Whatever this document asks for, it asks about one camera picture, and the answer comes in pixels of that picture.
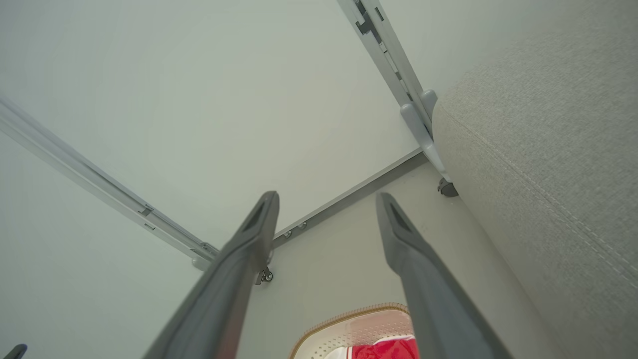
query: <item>red cloth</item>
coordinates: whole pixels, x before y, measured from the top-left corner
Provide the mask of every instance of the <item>red cloth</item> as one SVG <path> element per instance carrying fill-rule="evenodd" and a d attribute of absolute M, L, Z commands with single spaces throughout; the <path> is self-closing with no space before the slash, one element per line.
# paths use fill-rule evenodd
<path fill-rule="evenodd" d="M 417 341 L 388 340 L 372 346 L 352 347 L 352 359 L 419 359 Z"/>

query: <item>gray frame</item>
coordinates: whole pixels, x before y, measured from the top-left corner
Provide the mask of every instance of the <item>gray frame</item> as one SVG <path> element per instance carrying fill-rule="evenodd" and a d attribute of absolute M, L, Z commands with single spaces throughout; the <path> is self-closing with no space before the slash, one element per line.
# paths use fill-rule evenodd
<path fill-rule="evenodd" d="M 434 146 L 432 113 L 436 94 L 421 87 L 381 3 L 379 0 L 337 2 L 397 100 L 401 117 L 423 153 L 443 178 L 452 183 Z"/>
<path fill-rule="evenodd" d="M 511 359 L 501 340 L 397 201 L 376 198 L 385 259 L 401 277 L 421 358 Z"/>
<path fill-rule="evenodd" d="M 0 130 L 127 218 L 193 258 L 193 264 L 210 262 L 219 253 L 102 171 L 2 94 Z"/>
<path fill-rule="evenodd" d="M 144 358 L 235 358 L 255 276 L 272 256 L 278 215 L 279 195 L 264 193 Z"/>

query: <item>sofa seam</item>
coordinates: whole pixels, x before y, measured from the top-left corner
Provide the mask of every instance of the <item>sofa seam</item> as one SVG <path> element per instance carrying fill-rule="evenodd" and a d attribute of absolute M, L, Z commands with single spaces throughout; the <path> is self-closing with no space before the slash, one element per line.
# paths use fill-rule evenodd
<path fill-rule="evenodd" d="M 562 206 L 560 204 L 560 202 L 558 200 L 556 200 L 552 195 L 548 194 L 547 191 L 543 190 L 542 188 L 540 188 L 540 186 L 538 186 L 538 184 L 536 184 L 536 182 L 534 182 L 529 176 L 525 175 L 525 173 L 523 173 L 518 167 L 516 167 L 516 165 L 514 165 L 510 160 L 508 160 L 508 158 L 501 153 L 500 151 L 498 151 L 498 149 L 496 149 L 494 146 L 491 146 L 490 144 L 487 143 L 487 141 L 480 136 L 479 134 L 477 134 L 475 131 L 471 130 L 470 128 L 468 128 L 467 126 L 465 126 L 464 124 L 462 124 L 460 121 L 458 121 L 455 117 L 453 117 L 450 112 L 444 108 L 442 103 L 439 103 L 438 106 L 440 107 L 440 109 L 446 113 L 446 115 L 457 124 L 457 126 L 460 126 L 461 128 L 465 129 L 468 133 L 472 134 L 475 138 L 478 139 L 478 142 L 481 144 L 481 146 L 485 147 L 485 149 L 487 149 L 488 153 L 496 160 L 501 160 L 502 162 L 505 163 L 505 169 L 506 171 L 508 171 L 509 173 L 511 173 L 512 175 L 514 175 L 514 177 L 525 187 L 525 189 L 527 189 L 527 191 L 529 191 L 541 204 L 543 204 L 553 215 L 554 217 L 556 217 L 560 222 L 563 222 L 567 228 L 569 228 L 574 234 L 576 234 L 580 239 L 582 239 L 582 241 L 585 242 L 585 244 L 587 244 L 597 255 L 598 257 L 600 257 L 603 261 L 605 261 L 607 263 L 607 265 L 609 265 L 617 274 L 619 277 L 625 279 L 627 282 L 629 282 L 629 284 L 635 288 L 638 289 L 638 286 L 629 278 L 627 278 L 622 272 L 620 272 L 611 262 L 609 262 L 605 257 L 603 257 L 600 252 L 587 240 L 585 239 L 580 233 L 578 233 L 577 231 L 574 230 L 574 228 L 572 228 L 572 226 L 570 226 L 568 224 L 568 221 L 572 223 L 572 225 L 574 227 L 576 227 L 576 229 L 580 229 L 583 234 L 585 234 L 587 236 L 587 231 L 589 233 L 591 233 L 594 237 L 600 239 L 607 247 L 609 247 L 620 259 L 622 259 L 622 261 L 624 261 L 625 263 L 627 263 L 627 265 L 629 265 L 632 269 L 636 270 L 636 268 L 631 265 L 621 254 L 619 254 L 617 251 L 615 251 L 609 244 L 607 244 L 607 242 L 605 242 L 603 239 L 601 239 L 597 234 L 595 234 L 591 229 L 589 229 L 589 227 L 587 227 L 587 225 L 585 225 L 584 223 L 582 223 L 580 220 L 578 220 L 578 218 L 576 218 L 573 214 L 571 214 L 571 212 L 569 212 L 564 206 Z M 525 180 L 523 178 L 523 176 L 525 178 L 527 178 L 527 180 L 529 180 L 531 183 L 529 183 L 529 185 L 534 188 L 536 191 L 532 190 L 529 188 L 528 184 L 525 183 Z M 539 197 L 539 194 L 535 193 L 535 192 L 544 192 L 547 196 L 549 196 L 560 208 L 562 208 L 563 210 L 565 210 L 574 220 L 571 221 L 566 214 L 564 213 L 560 213 L 560 210 L 558 208 L 556 208 L 556 211 L 551 208 L 547 203 L 549 204 L 553 204 L 550 200 L 548 199 L 543 199 L 542 196 Z M 596 243 L 596 241 L 590 237 L 590 240 L 594 243 Z M 607 254 L 607 256 L 609 256 L 612 260 L 613 260 L 613 256 L 608 253 L 608 251 L 604 250 L 604 248 L 601 248 L 605 254 Z"/>

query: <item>sofa cushion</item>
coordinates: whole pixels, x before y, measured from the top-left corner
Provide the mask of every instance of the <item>sofa cushion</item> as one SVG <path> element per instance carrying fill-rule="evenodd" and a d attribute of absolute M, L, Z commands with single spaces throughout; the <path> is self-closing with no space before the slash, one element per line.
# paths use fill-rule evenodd
<path fill-rule="evenodd" d="M 571 358 L 638 353 L 638 1 L 583 3 L 467 73 L 434 140 Z"/>

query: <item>basket rim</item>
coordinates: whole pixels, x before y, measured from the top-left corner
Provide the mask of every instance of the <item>basket rim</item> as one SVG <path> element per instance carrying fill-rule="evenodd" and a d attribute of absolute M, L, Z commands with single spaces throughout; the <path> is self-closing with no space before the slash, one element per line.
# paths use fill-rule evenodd
<path fill-rule="evenodd" d="M 322 321 L 321 323 L 306 330 L 304 335 L 302 335 L 301 338 L 299 338 L 299 340 L 297 341 L 297 343 L 295 343 L 295 346 L 292 348 L 290 355 L 288 356 L 288 359 L 295 358 L 295 355 L 297 355 L 297 352 L 299 348 L 301 347 L 301 344 L 303 344 L 306 341 L 306 339 L 308 339 L 308 337 L 310 337 L 311 335 L 318 333 L 332 325 L 338 324 L 342 321 L 350 320 L 352 318 L 356 318 L 360 316 L 365 316 L 366 314 L 383 312 L 384 310 L 398 310 L 400 312 L 404 312 L 405 314 L 410 315 L 410 311 L 408 310 L 408 307 L 400 303 L 392 303 L 392 302 L 370 305 L 368 307 L 359 308 L 359 309 L 351 310 L 349 312 L 345 312 L 336 317 L 332 317 L 326 321 Z"/>

